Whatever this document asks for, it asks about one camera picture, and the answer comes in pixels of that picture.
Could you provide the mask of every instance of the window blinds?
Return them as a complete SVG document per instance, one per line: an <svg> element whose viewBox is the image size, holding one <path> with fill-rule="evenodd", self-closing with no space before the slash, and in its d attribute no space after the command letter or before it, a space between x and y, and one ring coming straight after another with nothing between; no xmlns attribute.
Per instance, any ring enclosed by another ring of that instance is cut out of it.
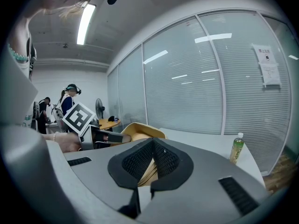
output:
<svg viewBox="0 0 299 224"><path fill-rule="evenodd" d="M119 64L118 72L123 128L133 122L146 124L141 47Z"/></svg>
<svg viewBox="0 0 299 224"><path fill-rule="evenodd" d="M108 76L108 103L110 116L116 115L117 117L120 117L117 69L118 67L116 67Z"/></svg>
<svg viewBox="0 0 299 224"><path fill-rule="evenodd" d="M290 119L290 83L283 54L267 24L255 13L224 12L200 19L211 36L217 35L213 42L226 88L225 134L244 133L248 149L266 174L280 154ZM281 87L264 88L252 44L271 46Z"/></svg>
<svg viewBox="0 0 299 224"><path fill-rule="evenodd" d="M218 65L196 18L168 27L145 42L143 58L149 125L221 133Z"/></svg>

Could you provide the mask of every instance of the ceiling light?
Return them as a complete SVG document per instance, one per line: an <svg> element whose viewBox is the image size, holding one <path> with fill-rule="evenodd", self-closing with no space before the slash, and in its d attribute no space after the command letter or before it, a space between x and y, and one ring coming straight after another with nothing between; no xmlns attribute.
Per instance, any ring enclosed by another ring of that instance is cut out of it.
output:
<svg viewBox="0 0 299 224"><path fill-rule="evenodd" d="M298 60L299 58L295 57L295 56L292 56L292 55L289 55L290 58L293 58L295 60Z"/></svg>
<svg viewBox="0 0 299 224"><path fill-rule="evenodd" d="M215 80L215 79L207 79L207 80ZM207 80L202 80L202 81L207 81Z"/></svg>
<svg viewBox="0 0 299 224"><path fill-rule="evenodd" d="M80 27L78 31L78 38L77 38L78 45L84 45L87 28L94 10L95 10L95 5L88 4L83 11Z"/></svg>
<svg viewBox="0 0 299 224"><path fill-rule="evenodd" d="M158 54L152 56L151 58L149 58L149 59L147 59L147 60L145 60L145 61L143 62L143 64L147 64L147 63L149 63L149 62L151 62L151 61L153 61L153 60L156 60L157 58L159 58L159 57L161 57L161 56L164 56L164 55L167 54L167 53L168 53L167 50L161 51L160 53L158 53Z"/></svg>
<svg viewBox="0 0 299 224"><path fill-rule="evenodd" d="M182 76L179 76L179 77L173 77L172 79L176 79L176 78L181 78L181 77L186 77L187 75L182 75Z"/></svg>
<svg viewBox="0 0 299 224"><path fill-rule="evenodd" d="M206 71L202 71L201 73L208 73L208 72L212 72L212 71L219 71L219 69L216 69L216 70L206 70Z"/></svg>
<svg viewBox="0 0 299 224"><path fill-rule="evenodd" d="M224 38L231 38L232 34L231 33L215 34L215 35L209 35L209 37L211 40L218 40ZM204 36L204 37L196 38L195 43L206 42L208 40L209 40L208 36Z"/></svg>

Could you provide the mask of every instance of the black shirt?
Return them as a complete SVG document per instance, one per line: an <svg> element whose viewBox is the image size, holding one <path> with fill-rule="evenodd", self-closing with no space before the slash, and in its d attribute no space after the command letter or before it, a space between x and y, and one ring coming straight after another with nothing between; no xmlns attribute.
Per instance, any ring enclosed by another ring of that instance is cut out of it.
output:
<svg viewBox="0 0 299 224"><path fill-rule="evenodd" d="M39 113L40 113L40 117L44 117L44 114L43 114L43 111L46 111L47 110L47 105L45 103L45 100L41 100L39 102Z"/></svg>

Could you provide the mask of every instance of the plastic bottle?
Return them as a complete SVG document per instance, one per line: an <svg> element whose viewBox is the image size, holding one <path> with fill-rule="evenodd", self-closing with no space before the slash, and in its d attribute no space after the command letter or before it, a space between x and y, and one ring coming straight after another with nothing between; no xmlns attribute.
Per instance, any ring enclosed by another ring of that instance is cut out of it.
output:
<svg viewBox="0 0 299 224"><path fill-rule="evenodd" d="M243 133L238 133L238 137L235 138L233 143L232 152L230 153L229 160L234 164L237 163L240 152L244 145L244 140L242 138L243 138Z"/></svg>

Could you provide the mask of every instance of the hand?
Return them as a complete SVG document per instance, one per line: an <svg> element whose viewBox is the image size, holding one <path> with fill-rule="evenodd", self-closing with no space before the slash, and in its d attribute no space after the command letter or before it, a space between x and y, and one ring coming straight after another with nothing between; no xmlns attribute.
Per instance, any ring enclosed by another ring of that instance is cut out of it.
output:
<svg viewBox="0 0 299 224"><path fill-rule="evenodd" d="M55 141L63 153L76 152L81 148L79 137L74 133L56 133Z"/></svg>

